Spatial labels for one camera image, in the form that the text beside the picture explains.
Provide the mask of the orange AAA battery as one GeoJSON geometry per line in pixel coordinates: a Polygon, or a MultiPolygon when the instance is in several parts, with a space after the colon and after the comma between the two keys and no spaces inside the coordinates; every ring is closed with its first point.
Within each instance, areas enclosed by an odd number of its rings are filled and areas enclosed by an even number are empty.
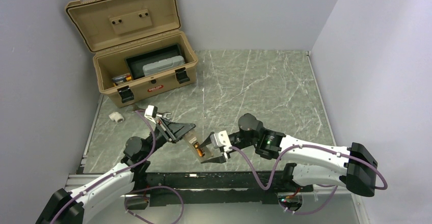
{"type": "Polygon", "coordinates": [[[199,157],[203,157],[205,155],[205,153],[202,151],[202,149],[199,148],[199,145],[200,144],[198,142],[196,142],[196,143],[193,144],[193,146],[194,146],[194,148],[195,148],[198,156],[199,157]]]}

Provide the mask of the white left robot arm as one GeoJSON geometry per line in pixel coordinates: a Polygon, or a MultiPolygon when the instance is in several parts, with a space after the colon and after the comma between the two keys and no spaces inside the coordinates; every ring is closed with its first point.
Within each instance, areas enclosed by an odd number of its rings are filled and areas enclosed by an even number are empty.
{"type": "Polygon", "coordinates": [[[147,138],[130,137],[124,157],[111,170],[93,181],[52,194],[37,223],[87,223],[99,211],[124,194],[159,188],[150,185],[146,172],[149,157],[165,143],[176,143],[196,127],[193,123],[175,123],[160,118],[147,138]]]}

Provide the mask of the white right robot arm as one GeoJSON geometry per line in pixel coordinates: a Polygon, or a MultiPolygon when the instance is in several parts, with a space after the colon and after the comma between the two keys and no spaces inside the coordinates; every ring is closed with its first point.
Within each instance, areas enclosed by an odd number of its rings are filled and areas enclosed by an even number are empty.
{"type": "Polygon", "coordinates": [[[283,132],[266,129],[264,124],[252,114],[244,114],[238,120],[239,131],[212,132],[201,144],[194,148],[201,152],[211,145],[219,149],[220,156],[205,160],[206,163],[225,163],[230,154],[238,152],[245,159],[258,185],[270,189],[276,168],[280,161],[288,163],[281,176],[281,185],[287,191],[308,185],[341,186],[351,193],[372,197],[379,189],[376,178],[379,176],[377,161],[363,144],[351,146],[326,146],[304,141],[283,132]],[[242,151],[253,146],[255,153],[276,162],[264,185],[250,159],[242,151]]]}

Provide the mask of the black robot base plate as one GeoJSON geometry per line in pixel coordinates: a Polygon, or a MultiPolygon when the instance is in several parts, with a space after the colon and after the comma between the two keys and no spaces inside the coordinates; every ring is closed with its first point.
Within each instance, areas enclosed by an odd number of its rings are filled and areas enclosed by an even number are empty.
{"type": "Polygon", "coordinates": [[[298,187],[276,171],[268,190],[259,187],[252,172],[145,173],[135,177],[131,194],[148,197],[151,207],[176,204],[261,203],[277,204],[278,196],[312,192],[298,187]]]}

